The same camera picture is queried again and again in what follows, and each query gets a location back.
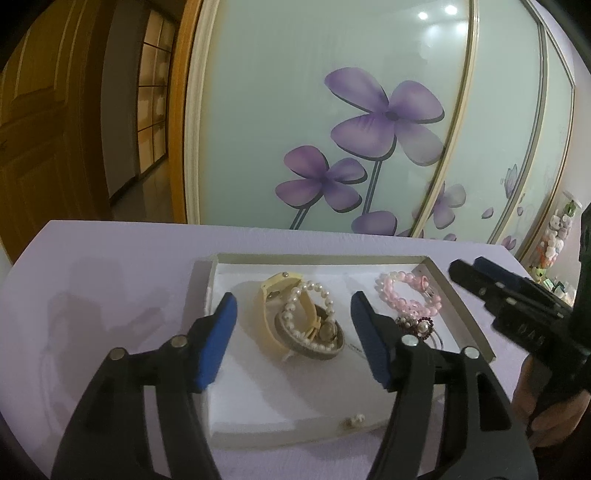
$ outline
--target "white pearl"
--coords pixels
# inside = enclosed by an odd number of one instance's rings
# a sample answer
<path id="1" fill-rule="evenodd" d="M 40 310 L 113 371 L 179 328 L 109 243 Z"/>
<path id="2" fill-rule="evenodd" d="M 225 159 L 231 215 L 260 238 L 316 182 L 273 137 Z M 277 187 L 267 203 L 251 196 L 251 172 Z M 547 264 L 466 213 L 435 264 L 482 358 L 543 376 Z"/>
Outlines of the white pearl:
<path id="1" fill-rule="evenodd" d="M 427 333 L 429 330 L 429 324 L 425 320 L 423 320 L 422 322 L 419 322 L 417 330 L 420 333 Z"/>

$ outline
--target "pink beaded bracelet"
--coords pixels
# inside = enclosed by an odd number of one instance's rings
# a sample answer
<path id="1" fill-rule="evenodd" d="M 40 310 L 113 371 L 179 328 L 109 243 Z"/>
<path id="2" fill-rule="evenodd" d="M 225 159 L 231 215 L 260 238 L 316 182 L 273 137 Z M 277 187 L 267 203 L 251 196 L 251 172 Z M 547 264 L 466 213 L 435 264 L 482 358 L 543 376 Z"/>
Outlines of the pink beaded bracelet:
<path id="1" fill-rule="evenodd" d="M 426 298 L 425 305 L 416 300 L 406 300 L 395 290 L 394 283 L 397 281 L 408 284 L 413 289 L 421 292 Z M 399 314 L 409 314 L 414 318 L 434 317 L 441 310 L 441 297 L 429 286 L 429 280 L 425 275 L 416 277 L 412 273 L 390 272 L 382 274 L 377 280 L 378 290 L 384 301 Z"/>

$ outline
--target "purple flower painting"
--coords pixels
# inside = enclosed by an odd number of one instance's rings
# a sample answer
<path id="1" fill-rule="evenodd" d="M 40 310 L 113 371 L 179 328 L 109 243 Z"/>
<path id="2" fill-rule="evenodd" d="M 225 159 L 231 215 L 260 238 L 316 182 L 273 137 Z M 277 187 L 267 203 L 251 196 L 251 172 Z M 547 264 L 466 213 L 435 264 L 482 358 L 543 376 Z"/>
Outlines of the purple flower painting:
<path id="1" fill-rule="evenodd" d="M 459 183 L 456 183 L 446 191 L 445 182 L 443 182 L 429 218 L 433 217 L 435 227 L 437 227 L 438 230 L 443 230 L 450 226 L 456 219 L 456 214 L 453 213 L 452 208 L 459 208 L 464 205 L 464 203 L 466 203 L 466 190 L 464 187 Z M 420 207 L 414 209 L 413 218 L 417 218 L 419 212 Z"/>
<path id="2" fill-rule="evenodd" d="M 437 162 L 443 151 L 438 136 L 423 124 L 443 119 L 443 107 L 424 85 L 406 80 L 388 99 L 368 72 L 345 67 L 329 73 L 324 84 L 341 100 L 366 112 L 333 128 L 330 137 L 343 150 L 367 160 L 385 160 L 398 140 L 416 165 Z"/>
<path id="3" fill-rule="evenodd" d="M 396 233 L 398 220 L 391 212 L 380 210 L 378 212 L 364 213 L 351 223 L 353 233 L 365 233 L 366 235 L 393 236 Z"/>
<path id="4" fill-rule="evenodd" d="M 503 241 L 501 242 L 501 245 L 503 247 L 505 247 L 508 251 L 511 251 L 515 248 L 515 246 L 517 245 L 517 239 L 512 237 L 511 235 L 506 236 Z"/>
<path id="5" fill-rule="evenodd" d="M 517 186 L 517 164 L 513 165 L 513 168 L 508 168 L 505 175 L 505 195 L 508 199 L 511 198 L 515 186 Z"/>
<path id="6" fill-rule="evenodd" d="M 361 195 L 350 185 L 364 182 L 368 175 L 356 159 L 343 158 L 329 167 L 320 150 L 304 145 L 285 155 L 284 163 L 302 177 L 275 188 L 275 194 L 283 202 L 299 210 L 290 229 L 297 230 L 310 207 L 322 197 L 338 213 L 350 212 L 361 205 Z"/>

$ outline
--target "window pane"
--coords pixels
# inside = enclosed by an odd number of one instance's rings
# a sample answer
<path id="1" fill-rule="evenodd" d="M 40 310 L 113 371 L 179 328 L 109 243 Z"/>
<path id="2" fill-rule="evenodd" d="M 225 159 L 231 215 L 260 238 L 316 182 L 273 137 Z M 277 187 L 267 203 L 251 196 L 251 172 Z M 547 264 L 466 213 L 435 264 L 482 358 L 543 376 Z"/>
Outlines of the window pane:
<path id="1" fill-rule="evenodd" d="M 156 69 L 154 72 L 154 85 L 166 85 L 168 83 L 168 65 L 170 53 L 158 50 L 156 56 Z"/>
<path id="2" fill-rule="evenodd" d="M 152 122 L 157 124 L 166 119 L 166 87 L 154 88 L 154 101 L 152 103 Z"/>
<path id="3" fill-rule="evenodd" d="M 154 161 L 160 160 L 160 158 L 166 153 L 166 124 L 154 125 Z"/>
<path id="4" fill-rule="evenodd" d="M 164 24 L 162 25 L 162 32 L 160 32 L 160 41 L 158 42 L 158 46 L 163 48 L 164 50 L 171 51 L 173 49 L 173 40 L 174 40 L 174 24 L 169 22 L 168 20 L 164 20 Z"/>
<path id="5" fill-rule="evenodd" d="M 152 150 L 152 127 L 138 132 L 139 171 L 145 172 L 154 163 Z"/>
<path id="6" fill-rule="evenodd" d="M 144 49 L 142 51 L 142 61 L 139 66 L 140 85 L 154 85 L 154 63 L 156 61 L 157 51 L 157 48 L 144 45 Z"/>
<path id="7" fill-rule="evenodd" d="M 139 87 L 138 130 L 152 125 L 152 87 Z"/>
<path id="8" fill-rule="evenodd" d="M 158 37 L 160 36 L 160 29 L 162 28 L 162 15 L 158 12 L 152 11 L 148 19 L 148 26 L 146 27 L 146 35 L 144 42 L 158 45 Z"/>

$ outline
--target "lavender table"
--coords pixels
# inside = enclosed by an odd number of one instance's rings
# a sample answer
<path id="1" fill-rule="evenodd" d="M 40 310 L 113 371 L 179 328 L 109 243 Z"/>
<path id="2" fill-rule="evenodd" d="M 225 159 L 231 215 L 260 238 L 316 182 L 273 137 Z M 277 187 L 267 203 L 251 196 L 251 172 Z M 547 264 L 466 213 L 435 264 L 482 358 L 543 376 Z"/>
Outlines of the lavender table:
<path id="1" fill-rule="evenodd" d="M 525 275 L 504 247 L 494 245 L 221 226 L 50 222 L 0 291 L 0 411 L 46 474 L 107 351 L 153 349 L 185 332 L 202 315 L 208 257 L 217 252 L 428 255 L 442 271 L 456 258 L 472 262 L 483 255 Z M 492 368 L 510 396 L 525 353 L 491 330 L 492 318 L 475 298 L 461 289 L 459 294 L 497 354 Z M 151 440 L 155 467 L 165 473 L 161 445 Z M 218 450 L 214 457 L 225 479 L 359 479 L 367 475 L 380 440 L 378 432 L 266 452 Z M 427 450 L 435 448 L 428 444 Z"/>

